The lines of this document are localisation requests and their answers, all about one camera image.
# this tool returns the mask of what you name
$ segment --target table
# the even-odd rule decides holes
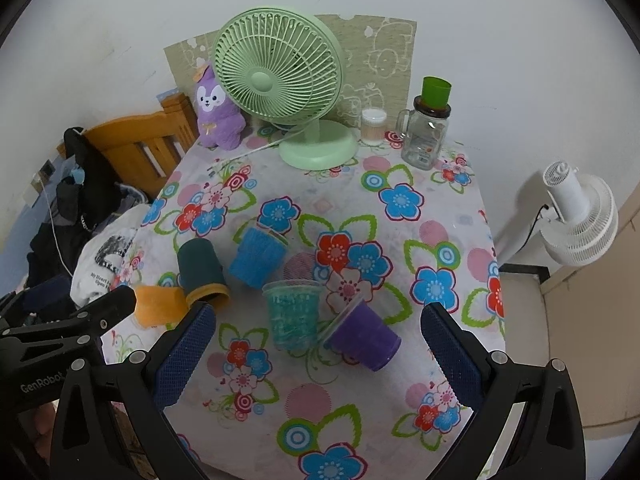
[[[446,145],[431,171],[406,165],[392,132],[325,171],[291,168],[275,147],[229,160],[281,136],[264,126],[235,152],[194,145],[114,286],[179,285],[176,253],[195,236],[212,241],[226,269],[257,219],[289,244],[274,280],[324,284],[321,328],[362,294],[402,345],[378,372],[325,349],[277,351],[260,291],[228,276],[231,304],[165,415],[194,457],[246,480],[423,480],[471,409],[420,334],[421,306],[440,301],[488,350],[504,350],[498,265],[464,146]],[[144,330],[130,316],[103,336],[107,362],[149,349],[167,328]]]

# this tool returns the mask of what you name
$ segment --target wooden bed frame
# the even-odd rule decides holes
[[[196,114],[186,95],[169,96],[161,106],[160,112],[122,117],[84,133],[123,184],[141,189],[152,199],[198,138]]]

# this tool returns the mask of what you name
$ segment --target fan grille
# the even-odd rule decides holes
[[[582,222],[545,222],[540,232],[551,257],[561,264],[583,266],[597,260],[613,243],[618,232],[618,210],[613,193],[599,177],[578,174],[578,181],[591,204]]]
[[[545,185],[552,187],[562,184],[571,173],[571,166],[564,160],[558,160],[546,168],[542,179]]]
[[[220,30],[214,69],[245,111],[275,123],[302,124],[322,117],[338,99],[342,51],[317,18],[252,9]]]

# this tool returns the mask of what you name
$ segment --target stuffed animal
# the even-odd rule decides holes
[[[236,149],[240,145],[240,132],[246,126],[240,108],[225,94],[209,63],[194,79],[201,145],[205,148],[218,145],[223,150]]]

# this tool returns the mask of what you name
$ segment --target black cable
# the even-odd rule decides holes
[[[549,209],[549,206],[547,204],[544,204],[540,207],[540,209],[538,209],[538,214],[536,215],[536,219],[533,221],[533,224],[531,224],[531,229],[529,229],[529,234],[527,235],[527,239],[524,240],[524,243],[522,244],[522,247],[518,249],[518,252],[520,252],[524,248],[524,246],[527,245],[527,242],[529,241],[529,238],[531,238],[531,234],[533,233],[533,228],[538,223],[538,220],[542,218],[542,216],[540,216],[540,213],[542,213],[543,209]]]

